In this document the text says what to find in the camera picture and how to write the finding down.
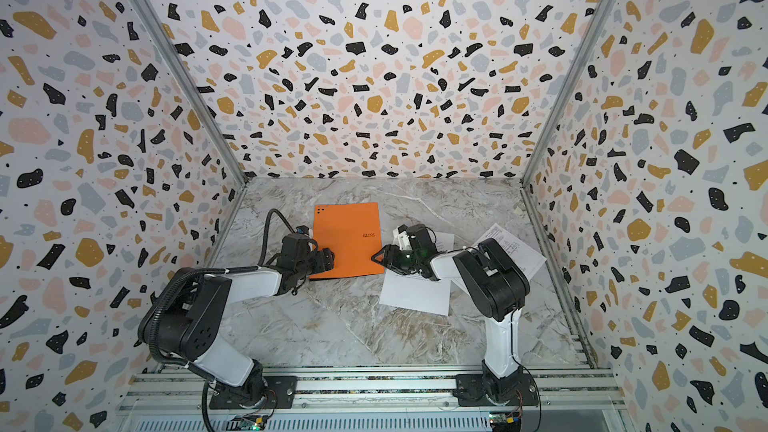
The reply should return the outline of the orange folder black inside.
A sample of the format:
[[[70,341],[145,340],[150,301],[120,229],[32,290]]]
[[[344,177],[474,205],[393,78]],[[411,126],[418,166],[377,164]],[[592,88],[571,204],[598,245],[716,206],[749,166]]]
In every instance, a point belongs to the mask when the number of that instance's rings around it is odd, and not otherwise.
[[[377,203],[316,205],[313,232],[320,248],[329,248],[335,258],[332,270],[313,275],[312,280],[384,273],[384,267],[371,259],[382,249]]]

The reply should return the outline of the white technical drawing sheet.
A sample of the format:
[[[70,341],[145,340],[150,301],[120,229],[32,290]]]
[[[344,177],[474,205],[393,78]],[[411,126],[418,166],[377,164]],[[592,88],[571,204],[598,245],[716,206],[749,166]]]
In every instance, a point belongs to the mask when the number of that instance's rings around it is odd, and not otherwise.
[[[477,246],[480,241],[488,238],[493,238],[499,243],[529,281],[533,280],[534,276],[546,263],[546,258],[537,249],[534,249],[498,223],[494,223],[472,243],[472,246]]]

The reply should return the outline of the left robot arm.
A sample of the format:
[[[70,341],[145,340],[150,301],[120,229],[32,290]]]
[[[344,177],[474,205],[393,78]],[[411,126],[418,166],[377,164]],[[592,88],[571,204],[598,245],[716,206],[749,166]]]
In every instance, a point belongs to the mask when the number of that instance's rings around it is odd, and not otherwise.
[[[184,367],[237,405],[255,406],[267,397],[263,367],[219,332],[227,307],[294,293],[310,276],[332,270],[334,261],[331,249],[300,231],[286,235],[280,252],[256,265],[182,268],[142,319],[138,339],[156,362]]]

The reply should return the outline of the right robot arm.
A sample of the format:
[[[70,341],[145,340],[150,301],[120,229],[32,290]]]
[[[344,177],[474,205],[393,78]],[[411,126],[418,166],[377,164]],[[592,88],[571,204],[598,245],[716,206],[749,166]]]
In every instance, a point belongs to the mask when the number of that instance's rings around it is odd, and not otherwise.
[[[496,239],[440,251],[432,229],[424,224],[402,225],[395,230],[395,242],[374,253],[371,260],[400,276],[420,276],[435,283],[455,281],[484,317],[486,351],[481,373],[457,380],[457,399],[506,405],[523,398],[524,367],[513,335],[530,282]]]

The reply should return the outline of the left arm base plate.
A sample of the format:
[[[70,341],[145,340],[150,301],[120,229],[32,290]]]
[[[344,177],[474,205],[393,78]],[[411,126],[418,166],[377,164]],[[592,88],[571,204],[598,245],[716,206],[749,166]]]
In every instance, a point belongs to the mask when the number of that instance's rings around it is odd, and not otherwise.
[[[290,409],[298,378],[291,375],[258,376],[240,387],[218,383],[208,406],[213,410]]]

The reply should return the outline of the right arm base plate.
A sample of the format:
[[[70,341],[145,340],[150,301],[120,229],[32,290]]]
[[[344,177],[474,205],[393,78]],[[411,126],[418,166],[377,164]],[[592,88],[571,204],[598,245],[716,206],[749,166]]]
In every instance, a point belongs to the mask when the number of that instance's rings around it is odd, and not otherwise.
[[[453,396],[462,407],[537,406],[539,396],[530,374],[520,372],[498,379],[493,374],[459,374]]]

